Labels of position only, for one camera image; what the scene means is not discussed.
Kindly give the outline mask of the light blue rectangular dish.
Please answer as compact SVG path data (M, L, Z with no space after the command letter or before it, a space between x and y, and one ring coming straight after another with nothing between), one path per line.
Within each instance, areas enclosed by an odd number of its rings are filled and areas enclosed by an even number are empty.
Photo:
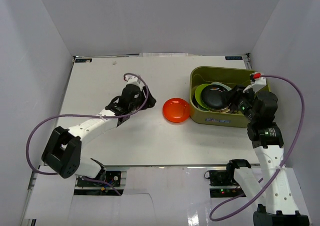
M212 85L221 86L221 87L225 88L227 91L231 90L231 87L229 87L223 83L220 83L220 82L212 82Z

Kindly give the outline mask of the cream plate with black patch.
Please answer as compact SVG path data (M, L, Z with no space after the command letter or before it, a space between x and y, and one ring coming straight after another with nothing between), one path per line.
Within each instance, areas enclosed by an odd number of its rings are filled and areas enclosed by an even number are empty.
M209 112L217 112L217 113L229 113L230 112L230 109L228 107L223 108L223 109L214 109L214 108L207 106L206 104L198 104L197 107L200 110L209 111Z

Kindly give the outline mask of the black round plate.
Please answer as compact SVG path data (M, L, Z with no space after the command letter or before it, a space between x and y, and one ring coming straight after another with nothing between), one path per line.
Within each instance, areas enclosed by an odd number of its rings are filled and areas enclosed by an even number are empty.
M227 107L227 100L224 96L224 92L227 91L221 85L209 84L202 89L200 97L210 109L221 110Z

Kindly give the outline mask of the orange round plate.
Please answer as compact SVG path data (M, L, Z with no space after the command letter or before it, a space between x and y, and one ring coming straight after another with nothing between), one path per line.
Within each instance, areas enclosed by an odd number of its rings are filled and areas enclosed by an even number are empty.
M170 98L164 103L162 113L169 122L182 123L190 116L190 105L182 98Z

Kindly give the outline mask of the lime green round plate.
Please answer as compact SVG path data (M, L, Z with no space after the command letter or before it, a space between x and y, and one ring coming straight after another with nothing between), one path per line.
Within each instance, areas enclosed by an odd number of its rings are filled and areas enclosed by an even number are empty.
M201 93L202 90L206 87L209 86L210 84L201 84L199 86L197 86L195 93L194 93L194 97L195 100L197 101L197 103L204 109L208 110L209 107L203 102L202 97L201 97Z

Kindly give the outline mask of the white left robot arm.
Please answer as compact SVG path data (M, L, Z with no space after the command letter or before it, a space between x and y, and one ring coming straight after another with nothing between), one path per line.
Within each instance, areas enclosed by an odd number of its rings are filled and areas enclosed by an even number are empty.
M82 156L82 149L105 132L126 122L139 110L154 107L156 99L146 86L126 85L96 118L69 128L56 127L42 153L42 161L62 178L72 175L87 177L94 185L106 179L104 165Z

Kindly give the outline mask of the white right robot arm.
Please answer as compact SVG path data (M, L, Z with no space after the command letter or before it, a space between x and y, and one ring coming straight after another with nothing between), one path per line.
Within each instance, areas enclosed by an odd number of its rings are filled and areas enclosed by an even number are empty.
M284 141L274 122L277 96L265 90L254 93L237 85L223 97L230 109L248 120L247 134L262 172L263 181L259 183L246 160L231 160L227 165L230 170L225 173L229 184L239 184L248 199L254 200L254 225L309 225L308 216L299 212L293 199L283 165Z

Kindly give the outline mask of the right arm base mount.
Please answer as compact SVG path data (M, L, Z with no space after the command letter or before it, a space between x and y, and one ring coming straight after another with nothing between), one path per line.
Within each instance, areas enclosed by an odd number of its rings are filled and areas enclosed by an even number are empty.
M209 181L211 198L245 196L239 184L229 178L226 170L207 170L203 176Z

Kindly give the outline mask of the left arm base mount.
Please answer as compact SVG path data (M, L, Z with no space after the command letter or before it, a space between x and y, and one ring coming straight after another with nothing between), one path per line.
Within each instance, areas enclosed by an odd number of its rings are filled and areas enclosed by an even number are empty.
M105 171L95 180L103 183L88 181L82 177L77 177L74 195L83 196L121 196L121 171Z

